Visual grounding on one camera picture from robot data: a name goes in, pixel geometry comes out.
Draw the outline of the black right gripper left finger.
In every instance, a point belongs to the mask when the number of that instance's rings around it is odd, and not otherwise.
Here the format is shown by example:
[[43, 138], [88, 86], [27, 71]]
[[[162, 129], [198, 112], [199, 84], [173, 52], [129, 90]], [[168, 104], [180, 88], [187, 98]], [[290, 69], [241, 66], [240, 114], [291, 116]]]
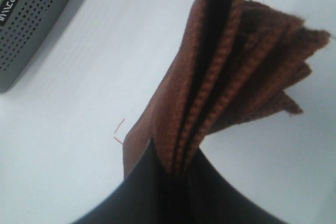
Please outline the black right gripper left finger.
[[173, 223], [164, 210], [162, 168], [149, 140], [130, 175], [102, 203], [76, 223]]

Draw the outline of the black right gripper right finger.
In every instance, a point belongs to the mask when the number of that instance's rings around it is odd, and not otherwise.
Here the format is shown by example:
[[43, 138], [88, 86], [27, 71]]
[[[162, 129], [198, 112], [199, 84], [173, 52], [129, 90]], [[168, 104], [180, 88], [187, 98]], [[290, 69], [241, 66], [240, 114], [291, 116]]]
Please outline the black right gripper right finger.
[[186, 172], [194, 223], [283, 223], [234, 188], [198, 149]]

